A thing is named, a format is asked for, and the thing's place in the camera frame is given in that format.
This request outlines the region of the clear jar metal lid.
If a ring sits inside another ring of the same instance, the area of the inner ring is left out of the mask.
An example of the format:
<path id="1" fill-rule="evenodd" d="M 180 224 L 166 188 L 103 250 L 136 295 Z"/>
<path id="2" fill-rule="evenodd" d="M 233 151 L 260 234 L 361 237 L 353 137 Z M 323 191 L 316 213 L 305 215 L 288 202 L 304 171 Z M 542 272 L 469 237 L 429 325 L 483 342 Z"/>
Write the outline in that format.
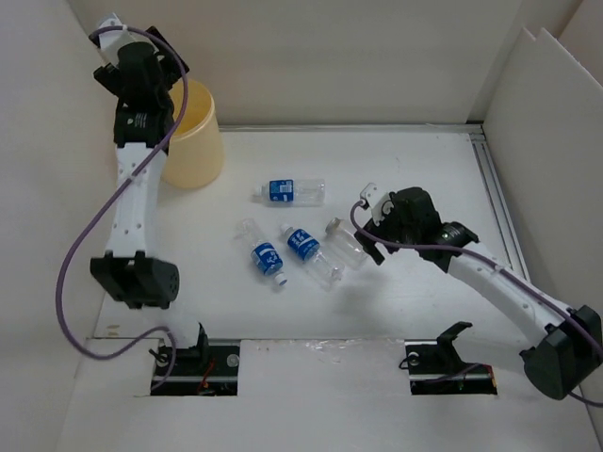
<path id="1" fill-rule="evenodd" d="M 367 254 L 354 237 L 355 229 L 344 218 L 333 218 L 325 227 L 326 240 L 334 253 L 353 270 L 360 269 Z"/>

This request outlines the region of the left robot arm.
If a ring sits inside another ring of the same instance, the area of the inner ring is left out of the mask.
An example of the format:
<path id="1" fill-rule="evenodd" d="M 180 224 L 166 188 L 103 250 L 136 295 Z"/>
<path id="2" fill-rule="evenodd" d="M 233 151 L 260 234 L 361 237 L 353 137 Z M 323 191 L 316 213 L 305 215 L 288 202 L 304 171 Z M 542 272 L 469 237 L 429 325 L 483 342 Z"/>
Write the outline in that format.
<path id="1" fill-rule="evenodd" d="M 168 327 L 180 347 L 177 362 L 200 373 L 210 351 L 200 323 L 174 305 L 179 270 L 159 258 L 155 233 L 161 173 L 176 124 L 170 90 L 187 66 L 152 28 L 137 40 L 126 26 L 105 21 L 90 38 L 106 59 L 94 77 L 117 98 L 113 141 L 121 192 L 104 254 L 91 258 L 90 273 L 115 302 Z"/>

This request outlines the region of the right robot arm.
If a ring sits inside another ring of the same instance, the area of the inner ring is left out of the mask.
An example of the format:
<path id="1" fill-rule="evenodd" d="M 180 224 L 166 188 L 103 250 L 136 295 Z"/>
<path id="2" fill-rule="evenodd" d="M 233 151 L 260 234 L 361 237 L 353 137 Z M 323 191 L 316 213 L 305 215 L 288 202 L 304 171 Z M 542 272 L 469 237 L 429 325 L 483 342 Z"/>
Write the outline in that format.
<path id="1" fill-rule="evenodd" d="M 530 343 L 520 351 L 523 371 L 543 395 L 563 400 L 602 364 L 602 320 L 587 305 L 573 308 L 542 292 L 511 270 L 458 221 L 445 222 L 421 187 L 397 192 L 374 184 L 355 209 L 369 212 L 355 238 L 377 264 L 385 251 L 414 250 L 426 262 L 471 287 L 509 318 Z"/>

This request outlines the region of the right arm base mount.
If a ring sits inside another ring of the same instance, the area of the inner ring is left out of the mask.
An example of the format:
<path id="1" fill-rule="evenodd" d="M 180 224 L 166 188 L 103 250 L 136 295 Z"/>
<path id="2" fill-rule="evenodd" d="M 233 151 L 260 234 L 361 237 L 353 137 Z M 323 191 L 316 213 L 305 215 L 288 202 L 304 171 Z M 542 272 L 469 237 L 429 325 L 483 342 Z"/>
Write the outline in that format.
<path id="1" fill-rule="evenodd" d="M 462 360 L 454 341 L 470 322 L 460 321 L 435 339 L 411 339 L 404 342 L 405 356 L 399 370 L 409 378 L 413 396 L 497 395 L 497 384 L 491 365 Z"/>

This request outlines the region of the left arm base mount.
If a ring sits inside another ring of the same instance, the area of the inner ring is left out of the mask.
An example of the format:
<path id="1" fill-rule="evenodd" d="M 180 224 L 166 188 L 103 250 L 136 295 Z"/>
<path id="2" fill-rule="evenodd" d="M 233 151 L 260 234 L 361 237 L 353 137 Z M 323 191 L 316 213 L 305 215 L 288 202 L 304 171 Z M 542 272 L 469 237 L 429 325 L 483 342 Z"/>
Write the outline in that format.
<path id="1" fill-rule="evenodd" d="M 210 340 L 204 351 L 179 349 L 175 367 L 151 396 L 236 396 L 240 342 Z"/>

